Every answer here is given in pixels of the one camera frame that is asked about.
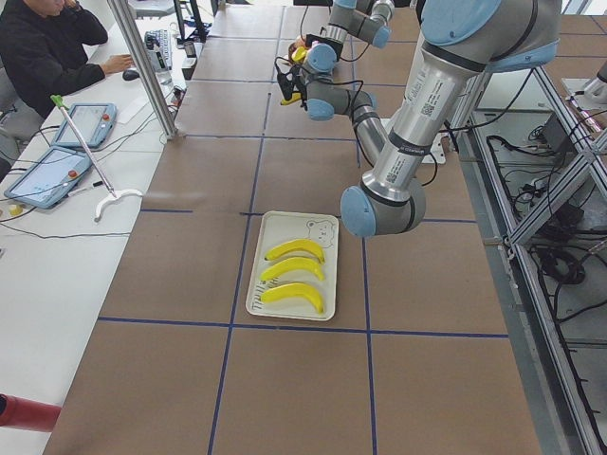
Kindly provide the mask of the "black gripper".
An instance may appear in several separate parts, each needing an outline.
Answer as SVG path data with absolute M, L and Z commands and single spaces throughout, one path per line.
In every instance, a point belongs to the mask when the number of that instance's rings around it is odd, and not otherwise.
M 291 73 L 294 84 L 292 86 L 282 86 L 283 99 L 289 99 L 293 93 L 300 92 L 303 101 L 306 101 L 307 95 L 302 67 L 300 65 L 293 65 Z
M 331 48 L 333 54 L 335 55 L 335 59 L 339 60 L 342 53 L 342 43 L 339 41 L 335 41 L 329 39 L 328 37 L 315 35 L 312 33 L 308 33 L 305 35 L 305 45 L 308 48 L 313 48 L 314 46 L 324 46 L 325 48 Z

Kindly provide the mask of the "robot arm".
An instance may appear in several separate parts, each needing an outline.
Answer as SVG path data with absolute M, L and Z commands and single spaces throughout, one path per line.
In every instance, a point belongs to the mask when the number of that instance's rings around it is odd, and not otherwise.
M 307 34 L 306 45 L 327 45 L 341 57 L 348 36 L 360 39 L 367 45 L 383 48 L 391 36 L 389 22 L 394 17 L 395 4 L 391 0 L 334 1 L 328 23 L 319 35 Z
M 547 64 L 560 38 L 558 1 L 421 2 L 418 64 L 385 129 L 374 98 L 338 86 L 332 72 L 347 36 L 385 47 L 394 11 L 391 1 L 334 2 L 328 24 L 306 38 L 306 55 L 293 66 L 308 116 L 349 117 L 373 165 L 340 200 L 341 220 L 359 237 L 398 234 L 420 223 L 426 204 L 416 170 L 470 78 Z

